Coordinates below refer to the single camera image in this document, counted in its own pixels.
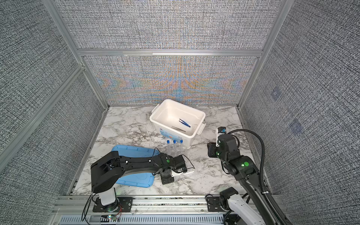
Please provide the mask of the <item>blue plastic bin lid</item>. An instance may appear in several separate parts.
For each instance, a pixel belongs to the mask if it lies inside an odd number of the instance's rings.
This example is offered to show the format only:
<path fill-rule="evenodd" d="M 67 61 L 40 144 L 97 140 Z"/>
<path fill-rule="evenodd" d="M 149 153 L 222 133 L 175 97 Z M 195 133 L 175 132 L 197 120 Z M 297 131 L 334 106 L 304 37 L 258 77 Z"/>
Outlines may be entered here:
<path fill-rule="evenodd" d="M 158 155 L 160 152 L 157 148 L 143 148 L 129 145 L 115 145 L 112 152 L 117 152 L 119 156 L 128 158 L 150 158 Z M 125 186 L 134 186 L 140 188 L 149 188 L 153 185 L 154 175 L 147 169 L 129 169 L 122 175 L 116 184 Z"/>

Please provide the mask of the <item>clear test tube rack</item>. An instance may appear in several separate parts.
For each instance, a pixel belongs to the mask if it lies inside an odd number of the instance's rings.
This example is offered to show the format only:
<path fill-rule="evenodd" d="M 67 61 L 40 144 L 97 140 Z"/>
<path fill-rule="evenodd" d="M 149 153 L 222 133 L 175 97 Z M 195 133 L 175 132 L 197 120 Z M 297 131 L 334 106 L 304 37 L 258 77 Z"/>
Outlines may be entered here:
<path fill-rule="evenodd" d="M 171 144 L 171 151 L 173 151 L 173 142 L 171 142 L 170 143 Z M 187 147 L 185 146 L 185 144 L 184 144 L 184 153 L 183 153 L 183 155 L 186 155 L 187 154 Z M 176 157 L 176 156 L 179 156 L 179 155 L 181 155 L 180 154 L 180 142 L 177 142 L 177 153 L 175 154 L 175 155 L 173 155 L 173 153 L 171 152 L 171 154 L 170 154 L 170 156 L 172 156 L 172 157 Z"/>

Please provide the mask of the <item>thin metal tweezers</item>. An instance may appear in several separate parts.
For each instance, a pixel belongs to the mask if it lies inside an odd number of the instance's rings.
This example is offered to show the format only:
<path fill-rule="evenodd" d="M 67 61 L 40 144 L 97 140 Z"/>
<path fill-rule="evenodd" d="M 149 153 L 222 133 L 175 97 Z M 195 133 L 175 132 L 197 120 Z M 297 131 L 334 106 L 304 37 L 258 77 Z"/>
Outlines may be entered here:
<path fill-rule="evenodd" d="M 180 132 L 186 132 L 185 130 L 180 129 L 178 127 L 171 126 L 171 128 L 174 129 L 174 130 L 180 131 Z"/>

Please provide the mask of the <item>blue plastic tweezers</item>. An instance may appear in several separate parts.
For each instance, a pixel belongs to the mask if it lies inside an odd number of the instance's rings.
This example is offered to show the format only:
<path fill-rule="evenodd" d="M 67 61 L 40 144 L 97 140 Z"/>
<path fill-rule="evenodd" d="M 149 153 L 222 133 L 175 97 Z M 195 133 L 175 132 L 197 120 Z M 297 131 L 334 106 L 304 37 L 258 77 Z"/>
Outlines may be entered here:
<path fill-rule="evenodd" d="M 186 122 L 185 122 L 184 120 L 182 120 L 182 119 L 179 119 L 179 122 L 180 122 L 181 124 L 189 127 L 189 128 L 191 127 L 188 123 L 186 123 Z"/>

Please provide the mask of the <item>white plastic storage bin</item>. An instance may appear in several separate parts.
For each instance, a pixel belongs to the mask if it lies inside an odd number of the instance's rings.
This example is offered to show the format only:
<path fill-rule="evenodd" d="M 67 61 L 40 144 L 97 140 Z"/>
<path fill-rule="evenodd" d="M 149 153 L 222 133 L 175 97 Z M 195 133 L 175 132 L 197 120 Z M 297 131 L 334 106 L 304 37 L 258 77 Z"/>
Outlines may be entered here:
<path fill-rule="evenodd" d="M 206 114 L 203 111 L 189 107 L 171 99 L 164 100 L 158 104 L 151 112 L 150 121 L 161 135 L 183 143 L 190 147 L 196 136 L 201 135 L 206 124 L 204 123 Z M 191 127 L 187 127 L 179 122 L 184 120 Z M 180 132 L 171 128 L 171 126 L 185 130 Z"/>

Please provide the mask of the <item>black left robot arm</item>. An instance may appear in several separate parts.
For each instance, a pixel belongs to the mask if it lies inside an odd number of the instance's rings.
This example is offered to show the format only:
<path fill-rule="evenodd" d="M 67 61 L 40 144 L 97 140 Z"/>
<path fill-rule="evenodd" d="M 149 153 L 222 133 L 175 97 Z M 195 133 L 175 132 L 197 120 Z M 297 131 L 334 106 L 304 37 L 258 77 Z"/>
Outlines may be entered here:
<path fill-rule="evenodd" d="M 99 195 L 100 204 L 109 211 L 118 205 L 114 185 L 123 176 L 139 173 L 160 175 L 162 184 L 174 182 L 173 173 L 188 172 L 182 155 L 160 153 L 151 157 L 126 157 L 110 152 L 91 165 L 91 191 Z"/>

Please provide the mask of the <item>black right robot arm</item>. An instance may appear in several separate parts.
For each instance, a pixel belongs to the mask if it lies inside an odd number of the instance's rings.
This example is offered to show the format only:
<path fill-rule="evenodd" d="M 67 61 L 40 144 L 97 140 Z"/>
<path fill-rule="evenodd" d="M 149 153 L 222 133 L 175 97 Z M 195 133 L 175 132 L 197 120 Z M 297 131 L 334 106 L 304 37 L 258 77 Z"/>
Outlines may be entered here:
<path fill-rule="evenodd" d="M 225 210 L 235 212 L 247 225 L 291 224 L 265 185 L 263 166 L 259 169 L 250 157 L 240 154 L 233 135 L 218 134 L 217 142 L 208 144 L 208 154 L 220 159 L 222 168 L 240 183 L 257 208 L 254 210 L 230 187 L 220 192 L 220 204 Z"/>

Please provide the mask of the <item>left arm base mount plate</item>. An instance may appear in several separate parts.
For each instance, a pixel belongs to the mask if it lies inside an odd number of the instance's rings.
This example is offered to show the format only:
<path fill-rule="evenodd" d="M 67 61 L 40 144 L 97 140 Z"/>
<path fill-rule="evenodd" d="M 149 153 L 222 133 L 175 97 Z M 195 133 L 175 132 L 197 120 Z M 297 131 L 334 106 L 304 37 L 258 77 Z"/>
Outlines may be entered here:
<path fill-rule="evenodd" d="M 117 197 L 117 200 L 110 205 L 102 205 L 100 198 L 95 200 L 92 212 L 96 213 L 115 213 L 115 212 L 131 212 L 132 197 Z"/>

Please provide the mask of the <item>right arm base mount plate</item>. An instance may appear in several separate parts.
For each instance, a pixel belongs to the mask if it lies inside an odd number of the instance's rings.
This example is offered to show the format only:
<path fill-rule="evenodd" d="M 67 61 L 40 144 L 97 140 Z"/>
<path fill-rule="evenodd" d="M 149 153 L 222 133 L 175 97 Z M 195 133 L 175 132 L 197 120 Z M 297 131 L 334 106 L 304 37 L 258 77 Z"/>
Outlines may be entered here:
<path fill-rule="evenodd" d="M 209 212 L 229 212 L 231 211 L 228 200 L 230 196 L 213 196 L 212 194 L 207 194 L 205 200 L 207 203 L 207 209 Z"/>

